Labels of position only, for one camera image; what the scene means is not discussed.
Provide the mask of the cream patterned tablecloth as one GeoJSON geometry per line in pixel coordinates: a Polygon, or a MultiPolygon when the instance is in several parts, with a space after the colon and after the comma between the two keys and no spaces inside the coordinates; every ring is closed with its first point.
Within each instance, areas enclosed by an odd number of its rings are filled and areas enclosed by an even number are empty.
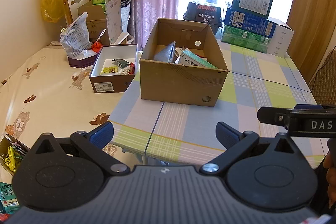
{"type": "Polygon", "coordinates": [[[1,138],[31,147],[44,132],[68,137],[105,123],[122,93],[94,93],[90,73],[70,67],[61,46],[35,53],[1,84],[1,138]]]}

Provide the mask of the black Honglu food container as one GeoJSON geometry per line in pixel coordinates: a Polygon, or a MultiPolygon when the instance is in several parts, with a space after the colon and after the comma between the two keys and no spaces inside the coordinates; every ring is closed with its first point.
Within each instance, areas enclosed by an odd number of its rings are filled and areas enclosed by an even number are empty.
{"type": "Polygon", "coordinates": [[[189,2],[183,15],[184,20],[209,24],[214,35],[222,28],[221,8],[189,2]]]}

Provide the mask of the brown curtain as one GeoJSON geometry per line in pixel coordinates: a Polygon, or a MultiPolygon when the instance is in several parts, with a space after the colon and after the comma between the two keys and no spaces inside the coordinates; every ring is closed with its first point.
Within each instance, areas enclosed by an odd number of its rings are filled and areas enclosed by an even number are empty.
{"type": "Polygon", "coordinates": [[[287,24],[294,30],[288,54],[309,82],[334,32],[335,0],[293,0],[287,24]]]}

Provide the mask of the green shrink-wrapped box pack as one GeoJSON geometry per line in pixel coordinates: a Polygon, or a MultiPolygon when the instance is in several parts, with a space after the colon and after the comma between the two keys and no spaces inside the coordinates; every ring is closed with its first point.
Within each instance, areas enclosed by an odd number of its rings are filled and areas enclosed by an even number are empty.
{"type": "Polygon", "coordinates": [[[270,38],[224,25],[222,42],[266,53],[270,38]]]}

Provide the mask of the brown cardboard box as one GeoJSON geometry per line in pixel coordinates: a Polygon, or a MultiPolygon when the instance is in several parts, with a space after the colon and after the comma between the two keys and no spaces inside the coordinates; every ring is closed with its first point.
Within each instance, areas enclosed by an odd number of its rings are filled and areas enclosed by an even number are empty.
{"type": "Polygon", "coordinates": [[[157,19],[139,61],[141,98],[187,105],[215,106],[228,68],[209,24],[157,19]],[[155,55],[174,43],[205,57],[209,68],[156,61],[155,55]]]}

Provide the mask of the open shoe box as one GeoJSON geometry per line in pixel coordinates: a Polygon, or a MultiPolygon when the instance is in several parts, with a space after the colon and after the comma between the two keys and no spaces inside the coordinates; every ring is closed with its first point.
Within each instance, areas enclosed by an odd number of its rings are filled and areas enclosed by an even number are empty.
{"type": "Polygon", "coordinates": [[[93,65],[89,79],[95,93],[125,92],[135,77],[137,46],[104,46],[93,65]]]}

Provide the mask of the brown quilted chair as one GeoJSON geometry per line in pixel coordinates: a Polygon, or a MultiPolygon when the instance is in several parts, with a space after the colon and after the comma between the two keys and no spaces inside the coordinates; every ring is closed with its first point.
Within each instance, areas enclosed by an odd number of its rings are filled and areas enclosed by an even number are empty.
{"type": "Polygon", "coordinates": [[[321,105],[335,106],[335,47],[327,54],[322,66],[309,83],[315,101],[321,105]]]}

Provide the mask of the green white spray box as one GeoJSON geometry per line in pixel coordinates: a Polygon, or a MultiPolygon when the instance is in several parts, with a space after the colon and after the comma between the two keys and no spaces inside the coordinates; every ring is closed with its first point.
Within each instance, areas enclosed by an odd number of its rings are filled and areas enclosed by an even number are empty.
{"type": "Polygon", "coordinates": [[[216,66],[212,65],[208,61],[202,59],[201,57],[192,53],[189,50],[182,51],[178,63],[182,65],[190,65],[190,66],[197,66],[197,67],[202,67],[202,68],[217,69],[216,66]]]}

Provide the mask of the white tall box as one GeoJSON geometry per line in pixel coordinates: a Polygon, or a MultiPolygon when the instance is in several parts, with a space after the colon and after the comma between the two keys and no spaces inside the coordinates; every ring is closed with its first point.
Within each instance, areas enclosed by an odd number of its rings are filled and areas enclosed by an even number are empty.
{"type": "Polygon", "coordinates": [[[285,57],[287,49],[290,45],[294,30],[286,23],[275,19],[268,18],[269,21],[276,23],[272,39],[269,42],[267,53],[278,57],[285,57]]]}

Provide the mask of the blue printed box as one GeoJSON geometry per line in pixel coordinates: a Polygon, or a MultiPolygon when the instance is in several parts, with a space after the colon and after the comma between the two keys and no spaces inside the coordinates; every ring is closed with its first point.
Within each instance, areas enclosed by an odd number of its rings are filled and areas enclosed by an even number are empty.
{"type": "Polygon", "coordinates": [[[253,32],[266,38],[272,38],[277,24],[268,19],[247,12],[240,12],[234,9],[227,9],[223,20],[226,26],[239,28],[244,31],[253,32]]]}

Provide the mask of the silver foil pouch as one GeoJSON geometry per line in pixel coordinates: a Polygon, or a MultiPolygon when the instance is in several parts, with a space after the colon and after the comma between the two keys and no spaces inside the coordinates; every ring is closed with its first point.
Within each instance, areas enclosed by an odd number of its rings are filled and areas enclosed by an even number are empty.
{"type": "Polygon", "coordinates": [[[159,51],[153,57],[153,60],[163,63],[172,63],[174,61],[174,55],[175,55],[175,44],[176,42],[170,43],[163,50],[159,51]]]}

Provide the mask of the white wooden chair back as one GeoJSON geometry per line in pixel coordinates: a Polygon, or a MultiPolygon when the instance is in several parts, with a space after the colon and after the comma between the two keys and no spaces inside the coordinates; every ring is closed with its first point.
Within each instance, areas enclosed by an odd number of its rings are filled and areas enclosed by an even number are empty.
{"type": "Polygon", "coordinates": [[[78,8],[91,0],[63,0],[66,23],[69,26],[78,16],[78,8]]]}

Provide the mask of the checkered tablecloth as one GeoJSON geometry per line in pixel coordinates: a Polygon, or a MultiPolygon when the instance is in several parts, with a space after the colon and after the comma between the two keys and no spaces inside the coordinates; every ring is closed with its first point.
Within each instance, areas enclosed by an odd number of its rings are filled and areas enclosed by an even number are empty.
{"type": "Polygon", "coordinates": [[[297,104],[315,104],[289,56],[219,45],[229,71],[215,106],[143,100],[140,77],[135,76],[109,117],[113,144],[163,161],[201,165],[224,151],[215,136],[218,122],[272,138],[282,128],[260,123],[260,107],[290,109],[297,104]]]}

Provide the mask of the dark green box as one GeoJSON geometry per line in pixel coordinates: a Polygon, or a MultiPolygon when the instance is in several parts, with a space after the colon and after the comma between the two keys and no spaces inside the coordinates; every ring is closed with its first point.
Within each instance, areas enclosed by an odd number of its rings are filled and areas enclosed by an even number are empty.
{"type": "Polygon", "coordinates": [[[231,8],[267,19],[273,0],[232,0],[231,8]]]}

